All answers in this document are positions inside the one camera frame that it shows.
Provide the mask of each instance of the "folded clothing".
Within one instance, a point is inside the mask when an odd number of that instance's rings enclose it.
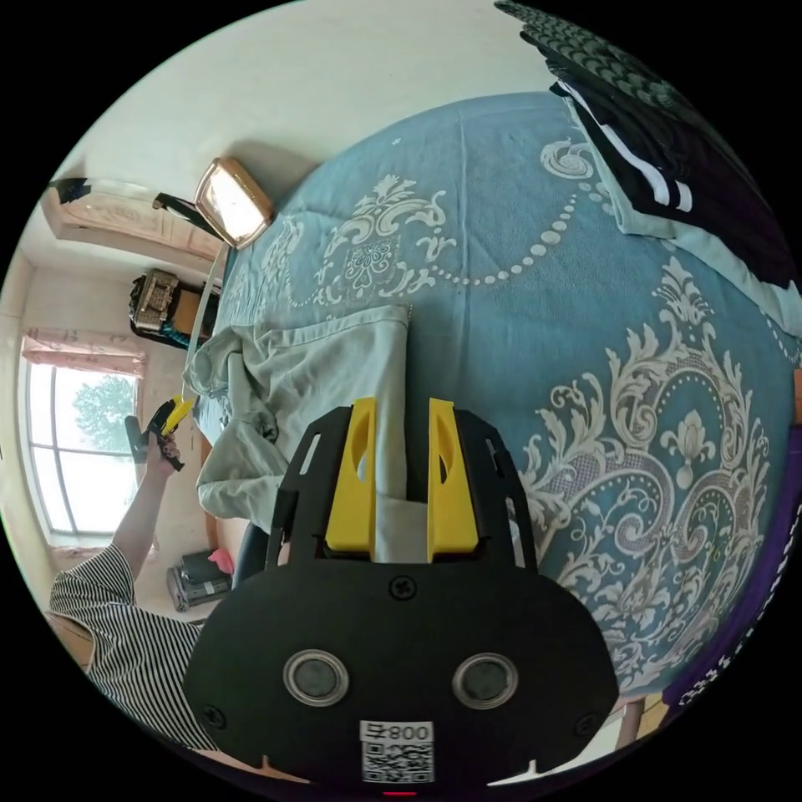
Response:
[[[664,205],[658,202],[652,182],[625,157],[605,129],[615,130],[627,148],[640,158],[645,155],[642,142],[648,133],[637,135],[634,125],[624,130],[626,121],[620,118],[616,122],[612,102],[599,100],[600,96],[588,92],[581,81],[562,80],[551,90],[576,101],[575,112],[588,139],[636,211],[703,229],[720,239],[761,282],[783,289],[794,283],[802,289],[802,274],[774,213],[695,131],[688,129],[683,134],[684,141],[694,143],[686,151],[690,166],[682,173],[693,203],[689,207],[678,203]]]
[[[612,128],[609,122],[602,123],[600,116],[591,112],[582,95],[576,89],[566,84],[565,81],[557,81],[557,83],[551,87],[551,91],[562,98],[573,98],[578,102],[593,118],[600,131],[610,140],[610,145],[615,148],[629,165],[643,175],[652,188],[652,195],[656,203],[661,206],[675,207],[684,212],[689,212],[693,208],[693,194],[690,191],[690,187],[681,183],[676,178],[667,178],[663,174],[662,169],[659,170],[650,161],[647,161],[646,158],[633,153],[627,143],[617,134],[617,130],[623,127],[621,124],[618,124],[619,120],[613,120],[613,124],[616,126],[615,128]],[[648,137],[643,137],[643,141],[651,140]],[[673,171],[669,171],[668,174],[675,175]]]
[[[692,253],[734,284],[784,332],[802,338],[802,296],[796,285],[792,283],[788,289],[783,289],[761,282],[718,237],[702,228],[636,211],[577,113],[575,99],[568,97],[565,100],[576,126],[587,139],[596,172],[610,196],[618,229],[624,234],[669,240],[676,247]]]
[[[722,135],[676,87],[640,59],[604,37],[538,8],[509,0],[497,0],[495,6],[524,24],[521,38],[538,48],[546,59],[546,67],[557,78],[568,82],[576,79],[608,94],[619,109],[627,109],[633,118],[643,120],[652,129],[653,141],[667,162],[680,164],[678,154],[683,148],[672,141],[671,128],[674,123],[683,123],[709,142],[720,158],[760,195],[744,163]]]

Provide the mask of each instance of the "striped shirt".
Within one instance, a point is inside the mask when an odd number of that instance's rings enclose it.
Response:
[[[87,677],[123,713],[188,749],[217,751],[182,687],[201,628],[137,607],[134,577],[116,546],[59,573],[50,611],[92,634]]]

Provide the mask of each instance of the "blue bedspread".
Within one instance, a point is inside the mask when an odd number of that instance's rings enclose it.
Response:
[[[541,570],[605,633],[622,693],[726,616],[779,487],[799,343],[720,275],[616,228],[565,105],[480,98],[328,161],[228,267],[217,327],[411,307],[409,495],[428,399],[500,431]],[[219,431],[214,404],[200,425]]]

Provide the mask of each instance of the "screw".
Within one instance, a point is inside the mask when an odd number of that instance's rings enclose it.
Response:
[[[220,710],[212,707],[210,704],[207,704],[203,708],[203,718],[206,720],[206,723],[214,729],[226,728],[226,717]]]
[[[390,582],[390,596],[397,602],[406,602],[418,591],[418,586],[411,576],[396,576]]]
[[[582,718],[576,722],[574,725],[574,732],[580,737],[584,738],[587,735],[590,735],[593,730],[596,729],[598,720],[599,719],[595,713],[588,713],[587,715],[582,716]]]

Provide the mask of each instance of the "label sticker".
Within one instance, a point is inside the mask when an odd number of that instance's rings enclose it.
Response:
[[[360,721],[366,783],[433,783],[434,725],[430,721]]]

